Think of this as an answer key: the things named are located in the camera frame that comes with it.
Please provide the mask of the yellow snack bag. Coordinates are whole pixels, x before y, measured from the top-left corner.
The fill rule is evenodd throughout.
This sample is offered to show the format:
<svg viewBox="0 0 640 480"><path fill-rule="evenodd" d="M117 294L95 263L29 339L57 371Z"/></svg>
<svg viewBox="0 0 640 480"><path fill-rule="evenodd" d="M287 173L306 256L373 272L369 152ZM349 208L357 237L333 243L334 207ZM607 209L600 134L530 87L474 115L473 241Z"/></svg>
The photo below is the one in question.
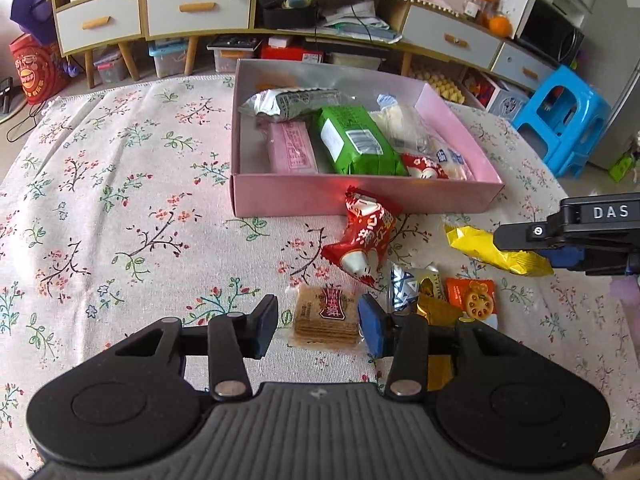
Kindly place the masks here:
<svg viewBox="0 0 640 480"><path fill-rule="evenodd" d="M469 258L519 276L542 278L553 274L547 258L527 250L501 250L494 244L494 234L472 226L450 226L445 233L451 248Z"/></svg>

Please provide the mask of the brown beef cracker pack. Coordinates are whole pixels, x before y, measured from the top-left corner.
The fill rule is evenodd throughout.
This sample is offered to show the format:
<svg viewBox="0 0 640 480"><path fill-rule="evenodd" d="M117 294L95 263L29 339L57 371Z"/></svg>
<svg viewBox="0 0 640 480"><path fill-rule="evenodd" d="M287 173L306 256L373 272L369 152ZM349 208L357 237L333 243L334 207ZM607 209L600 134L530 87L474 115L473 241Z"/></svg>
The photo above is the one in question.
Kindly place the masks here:
<svg viewBox="0 0 640 480"><path fill-rule="evenodd" d="M361 340L355 293L337 284L300 284L288 291L293 300L290 343L297 347L353 349Z"/></svg>

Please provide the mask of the green snack pack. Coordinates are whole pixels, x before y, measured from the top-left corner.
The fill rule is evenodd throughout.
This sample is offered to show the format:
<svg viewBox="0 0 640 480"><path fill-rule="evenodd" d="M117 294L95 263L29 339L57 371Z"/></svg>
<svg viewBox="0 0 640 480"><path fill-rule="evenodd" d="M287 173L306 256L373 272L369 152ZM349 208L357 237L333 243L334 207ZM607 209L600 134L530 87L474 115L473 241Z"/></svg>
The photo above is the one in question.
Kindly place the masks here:
<svg viewBox="0 0 640 480"><path fill-rule="evenodd" d="M408 176L400 155L363 106L322 107L317 125L338 174Z"/></svg>

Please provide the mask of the gold foil snack packet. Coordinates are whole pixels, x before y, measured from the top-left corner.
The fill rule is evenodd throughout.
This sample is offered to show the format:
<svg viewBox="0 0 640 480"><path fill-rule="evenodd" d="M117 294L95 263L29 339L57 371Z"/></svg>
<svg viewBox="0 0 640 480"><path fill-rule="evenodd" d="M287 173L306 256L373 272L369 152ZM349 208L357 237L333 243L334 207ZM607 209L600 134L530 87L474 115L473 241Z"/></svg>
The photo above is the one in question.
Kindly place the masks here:
<svg viewBox="0 0 640 480"><path fill-rule="evenodd" d="M427 390L438 391L454 377L451 351L442 343L442 337L453 330L462 311L446 300L421 294L416 303L418 313L430 326L430 356L428 357Z"/></svg>

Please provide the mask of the blue triangle snack packet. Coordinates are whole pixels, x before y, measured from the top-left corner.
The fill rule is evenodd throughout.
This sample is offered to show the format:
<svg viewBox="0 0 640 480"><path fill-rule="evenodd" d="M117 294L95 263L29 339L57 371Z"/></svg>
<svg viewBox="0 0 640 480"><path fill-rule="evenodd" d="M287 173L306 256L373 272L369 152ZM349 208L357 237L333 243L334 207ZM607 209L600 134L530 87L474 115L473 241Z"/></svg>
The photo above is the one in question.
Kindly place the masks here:
<svg viewBox="0 0 640 480"><path fill-rule="evenodd" d="M420 296L444 299L439 270L430 263L423 268L406 268L397 263L390 265L390 289L388 301L394 311L412 304Z"/></svg>

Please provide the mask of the orange white biscuit pack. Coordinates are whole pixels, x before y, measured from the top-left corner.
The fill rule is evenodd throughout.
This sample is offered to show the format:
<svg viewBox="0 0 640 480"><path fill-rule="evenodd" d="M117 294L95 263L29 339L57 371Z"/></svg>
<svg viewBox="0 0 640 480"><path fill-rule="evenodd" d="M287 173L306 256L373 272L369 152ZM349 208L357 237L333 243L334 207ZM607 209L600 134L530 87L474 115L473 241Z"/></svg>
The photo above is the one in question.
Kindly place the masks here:
<svg viewBox="0 0 640 480"><path fill-rule="evenodd" d="M472 318L498 328L498 301L496 285L491 280L446 278L446 296L450 304Z"/></svg>

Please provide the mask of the red candy snack bag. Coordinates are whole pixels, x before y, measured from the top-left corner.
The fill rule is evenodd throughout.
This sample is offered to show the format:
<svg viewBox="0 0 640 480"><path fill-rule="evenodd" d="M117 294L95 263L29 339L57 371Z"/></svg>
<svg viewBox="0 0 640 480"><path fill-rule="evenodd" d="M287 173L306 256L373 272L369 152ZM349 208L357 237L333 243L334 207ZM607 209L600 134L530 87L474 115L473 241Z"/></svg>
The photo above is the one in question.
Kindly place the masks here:
<svg viewBox="0 0 640 480"><path fill-rule="evenodd" d="M323 258L360 283L375 286L401 206L350 186L345 193L347 223L341 239L321 249Z"/></svg>

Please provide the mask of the blue plastic stool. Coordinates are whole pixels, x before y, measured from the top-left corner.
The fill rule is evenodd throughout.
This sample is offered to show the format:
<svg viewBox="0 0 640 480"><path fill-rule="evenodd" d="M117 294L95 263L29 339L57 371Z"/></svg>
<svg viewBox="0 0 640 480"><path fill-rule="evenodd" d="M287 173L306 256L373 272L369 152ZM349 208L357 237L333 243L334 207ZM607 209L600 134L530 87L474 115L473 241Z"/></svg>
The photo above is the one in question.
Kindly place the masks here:
<svg viewBox="0 0 640 480"><path fill-rule="evenodd" d="M518 112L513 128L557 178L577 178L602 139L611 107L562 65Z"/></svg>

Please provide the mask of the red snack in box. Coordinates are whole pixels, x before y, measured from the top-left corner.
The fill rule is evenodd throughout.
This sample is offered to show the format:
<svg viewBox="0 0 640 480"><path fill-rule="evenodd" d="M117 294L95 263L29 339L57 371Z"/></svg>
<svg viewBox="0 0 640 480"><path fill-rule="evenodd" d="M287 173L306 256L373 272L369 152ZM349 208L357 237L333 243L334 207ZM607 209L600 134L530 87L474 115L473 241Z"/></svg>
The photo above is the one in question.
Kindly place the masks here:
<svg viewBox="0 0 640 480"><path fill-rule="evenodd" d="M423 180L448 180L448 174L442 165L423 155L401 153L400 159L410 177Z"/></svg>

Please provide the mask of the yellow egg tray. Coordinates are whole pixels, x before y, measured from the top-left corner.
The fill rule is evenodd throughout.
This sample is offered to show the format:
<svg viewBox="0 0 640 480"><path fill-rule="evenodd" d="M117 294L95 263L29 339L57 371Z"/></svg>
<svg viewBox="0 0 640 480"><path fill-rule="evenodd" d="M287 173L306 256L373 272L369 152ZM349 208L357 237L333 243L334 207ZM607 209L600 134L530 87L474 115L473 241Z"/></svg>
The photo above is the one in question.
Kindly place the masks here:
<svg viewBox="0 0 640 480"><path fill-rule="evenodd" d="M456 104L465 103L462 90L452 79L442 73L419 67L410 68L408 76L426 82L443 100Z"/></svg>

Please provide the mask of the clear white snack bag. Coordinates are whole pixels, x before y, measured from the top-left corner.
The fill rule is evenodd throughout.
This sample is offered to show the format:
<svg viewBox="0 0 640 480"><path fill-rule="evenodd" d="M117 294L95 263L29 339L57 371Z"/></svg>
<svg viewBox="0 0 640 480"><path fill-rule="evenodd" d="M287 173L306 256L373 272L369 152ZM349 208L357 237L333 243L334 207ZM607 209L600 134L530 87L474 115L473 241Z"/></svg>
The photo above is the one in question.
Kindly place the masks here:
<svg viewBox="0 0 640 480"><path fill-rule="evenodd" d="M403 153L431 154L433 131L413 106L400 104L387 93L379 94L376 102L380 109L370 116L393 148Z"/></svg>

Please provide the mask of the black microwave oven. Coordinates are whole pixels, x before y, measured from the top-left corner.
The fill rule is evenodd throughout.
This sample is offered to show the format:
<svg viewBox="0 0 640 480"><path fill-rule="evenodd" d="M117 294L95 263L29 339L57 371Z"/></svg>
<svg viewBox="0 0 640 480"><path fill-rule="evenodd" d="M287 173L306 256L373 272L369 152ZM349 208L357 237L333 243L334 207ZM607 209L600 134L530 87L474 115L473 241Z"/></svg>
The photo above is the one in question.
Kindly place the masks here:
<svg viewBox="0 0 640 480"><path fill-rule="evenodd" d="M571 66L584 34L546 0L530 0L515 32L515 42L556 65Z"/></svg>

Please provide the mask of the silver green snack bag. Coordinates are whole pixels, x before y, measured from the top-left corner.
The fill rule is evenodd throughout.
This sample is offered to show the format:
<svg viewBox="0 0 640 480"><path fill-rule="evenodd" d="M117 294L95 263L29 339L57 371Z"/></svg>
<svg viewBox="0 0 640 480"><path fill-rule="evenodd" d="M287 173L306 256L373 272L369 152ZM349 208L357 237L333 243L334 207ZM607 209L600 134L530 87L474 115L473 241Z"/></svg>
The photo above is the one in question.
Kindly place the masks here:
<svg viewBox="0 0 640 480"><path fill-rule="evenodd" d="M279 88L257 92L239 106L241 114L270 122L289 122L327 106L349 105L354 99L328 88Z"/></svg>

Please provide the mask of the red lantern bag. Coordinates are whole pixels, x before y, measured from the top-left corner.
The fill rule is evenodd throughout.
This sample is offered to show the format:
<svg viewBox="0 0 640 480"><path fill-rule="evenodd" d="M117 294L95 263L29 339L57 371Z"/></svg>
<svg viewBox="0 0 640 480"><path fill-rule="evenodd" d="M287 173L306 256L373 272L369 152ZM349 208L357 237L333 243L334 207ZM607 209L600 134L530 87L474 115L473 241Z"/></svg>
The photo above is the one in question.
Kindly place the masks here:
<svg viewBox="0 0 640 480"><path fill-rule="evenodd" d="M42 104L67 87L70 76L56 41L40 44L31 34L23 34L9 48L29 105Z"/></svg>

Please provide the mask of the wooden tv cabinet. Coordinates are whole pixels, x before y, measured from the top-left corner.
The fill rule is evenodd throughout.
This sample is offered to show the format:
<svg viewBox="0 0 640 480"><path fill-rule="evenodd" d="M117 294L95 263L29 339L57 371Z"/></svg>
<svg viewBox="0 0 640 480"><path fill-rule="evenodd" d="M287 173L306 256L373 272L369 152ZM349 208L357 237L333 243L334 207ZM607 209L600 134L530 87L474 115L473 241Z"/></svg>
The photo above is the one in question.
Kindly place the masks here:
<svg viewBox="0 0 640 480"><path fill-rule="evenodd" d="M488 16L468 20L451 6L401 0L51 0L60 48L88 54L130 40L287 32L310 41L388 47L472 67L533 91L552 73L541 56L500 38Z"/></svg>

